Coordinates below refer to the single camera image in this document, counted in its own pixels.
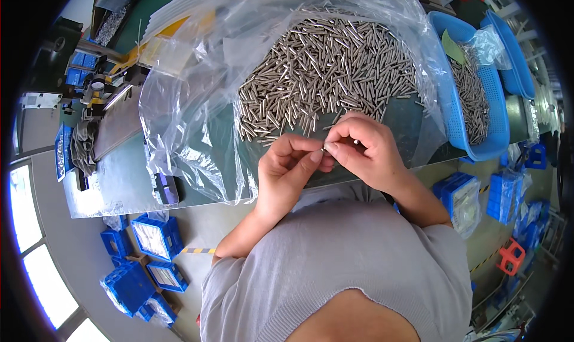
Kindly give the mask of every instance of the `green paper tag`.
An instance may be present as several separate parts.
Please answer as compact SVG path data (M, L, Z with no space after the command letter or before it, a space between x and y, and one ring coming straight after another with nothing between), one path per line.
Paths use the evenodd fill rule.
M466 63L466 59L464 58L463 51L460 49L458 44L456 44L451 37L448 35L448 31L445 30L442 33L442 47L444 48L444 52L447 53L449 57L455 59L460 65L464 65Z

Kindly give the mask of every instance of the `fingernail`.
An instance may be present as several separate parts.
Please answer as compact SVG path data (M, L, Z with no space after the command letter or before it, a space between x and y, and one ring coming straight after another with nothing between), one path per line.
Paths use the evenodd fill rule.
M328 151L333 156L337 153L337 150L339 149L337 144L333 144L333 143L325 143L324 147L325 147L325 150Z
M323 152L321 150L313 151L310 158L312 162L318 163L323 158Z

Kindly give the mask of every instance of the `blue mesh basket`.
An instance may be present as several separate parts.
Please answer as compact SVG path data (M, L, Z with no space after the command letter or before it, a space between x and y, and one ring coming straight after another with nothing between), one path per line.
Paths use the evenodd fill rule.
M531 100L534 99L535 84L532 81L530 69L528 69L528 64L514 33L510 30L508 24L491 10L486 12L486 17L480 23L480 27L482 28L489 24L494 26L510 58L512 69L500 71L506 90L514 95L521 95Z
M442 36L445 30L455 42L468 42L477 31L470 24L462 20L441 12L429 12L428 18L433 26L437 37ZM466 127L464 125L460 98L456 89L452 70L446 54L442 65L448 73L448 77L442 80L451 80L451 85L440 84L438 89L439 101L441 103L442 114L447 125L448 140L459 149L468 153L470 159L474 161L485 161L498 157L506 151L510 143L510 127L508 114L506 113L506 100L498 71L496 69L481 67L477 75L482 81L486 100L490 105L490 125L484 142L478 145L469 145Z

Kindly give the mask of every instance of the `gray sweater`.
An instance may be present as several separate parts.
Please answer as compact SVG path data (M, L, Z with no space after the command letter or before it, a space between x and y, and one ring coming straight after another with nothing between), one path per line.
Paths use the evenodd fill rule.
M385 201L345 201L290 213L247 258L219 260L202 286L201 340L284 341L348 288L405 317L421 342L460 342L468 330L462 238L412 225Z

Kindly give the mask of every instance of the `person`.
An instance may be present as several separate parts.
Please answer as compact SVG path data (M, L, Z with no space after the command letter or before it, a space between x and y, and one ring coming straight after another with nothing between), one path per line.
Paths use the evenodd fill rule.
M335 160L362 182L301 195ZM284 134L271 145L255 208L217 246L202 294L204 342L459 342L472 307L448 212L403 165L390 129L355 112L325 142Z

